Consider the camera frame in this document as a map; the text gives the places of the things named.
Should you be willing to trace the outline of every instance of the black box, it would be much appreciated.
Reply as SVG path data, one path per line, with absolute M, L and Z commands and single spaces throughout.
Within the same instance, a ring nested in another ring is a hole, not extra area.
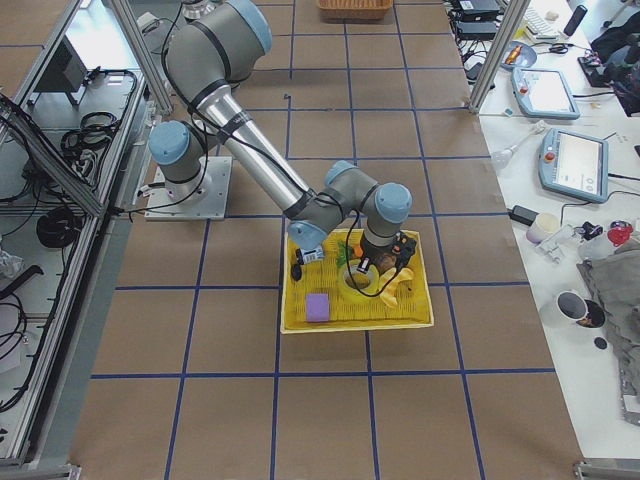
M 460 40 L 492 40 L 498 32 L 493 22 L 456 22 L 456 34 Z
M 500 13 L 496 0 L 451 0 L 451 5 L 461 22 L 492 22 Z

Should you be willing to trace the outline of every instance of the yellow bin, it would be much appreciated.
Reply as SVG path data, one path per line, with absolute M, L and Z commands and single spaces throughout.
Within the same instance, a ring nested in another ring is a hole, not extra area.
M 433 326 L 433 309 L 427 286 L 422 246 L 418 232 L 403 230 L 417 241 L 416 253 L 408 268 L 414 278 L 401 282 L 396 290 L 397 308 L 387 307 L 380 298 L 365 302 L 352 302 L 338 289 L 338 250 L 344 245 L 346 229 L 334 230 L 322 243 L 325 258 L 302 266 L 302 279 L 291 278 L 291 265 L 296 262 L 298 248 L 287 236 L 284 256 L 284 288 L 280 331 L 282 333 L 338 332 L 353 330 L 384 330 L 395 328 L 420 328 Z M 349 244 L 360 243 L 361 229 L 354 229 Z M 310 293 L 326 293 L 329 296 L 329 321 L 306 321 L 306 297 Z

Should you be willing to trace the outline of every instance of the yellow tape roll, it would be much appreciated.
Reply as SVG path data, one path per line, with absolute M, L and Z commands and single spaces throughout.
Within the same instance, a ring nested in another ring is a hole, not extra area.
M 359 263 L 359 260 L 351 260 L 349 262 L 351 275 L 360 290 L 368 293 L 369 295 L 373 295 L 378 291 L 378 280 L 380 277 L 378 270 L 372 265 L 365 275 L 357 270 Z M 373 300 L 373 298 L 362 295 L 354 288 L 346 265 L 343 265 L 338 271 L 338 291 L 340 292 L 340 295 L 349 302 L 364 303 L 369 300 Z

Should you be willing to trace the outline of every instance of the blue joint cap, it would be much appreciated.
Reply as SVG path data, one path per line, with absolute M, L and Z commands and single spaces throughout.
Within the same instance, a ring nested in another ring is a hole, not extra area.
M 172 165 L 182 158 L 189 148 L 189 129 L 171 120 L 161 123 L 149 134 L 149 150 L 159 165 Z
M 346 160 L 338 160 L 333 166 L 329 169 L 327 174 L 324 177 L 324 184 L 329 187 L 333 183 L 333 181 L 342 173 L 347 170 L 351 170 L 356 167 L 353 163 L 349 163 Z
M 271 50 L 271 29 L 262 12 L 250 0 L 227 0 L 227 5 L 231 5 L 251 27 L 256 34 L 258 41 L 262 45 L 264 53 Z
M 306 220 L 300 220 L 299 222 L 293 222 L 287 228 L 291 239 L 303 250 L 312 250 L 320 245 L 327 234 L 320 227 L 315 226 L 313 223 Z
M 385 183 L 376 192 L 376 209 L 390 223 L 402 223 L 409 216 L 411 192 L 399 183 Z

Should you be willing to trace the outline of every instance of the white keyboard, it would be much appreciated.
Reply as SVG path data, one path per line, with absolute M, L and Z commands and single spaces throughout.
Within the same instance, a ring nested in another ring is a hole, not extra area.
M 527 36 L 536 41 L 556 41 L 560 37 L 558 30 L 547 22 L 532 7 L 527 7 L 524 13 L 526 27 L 524 29 Z

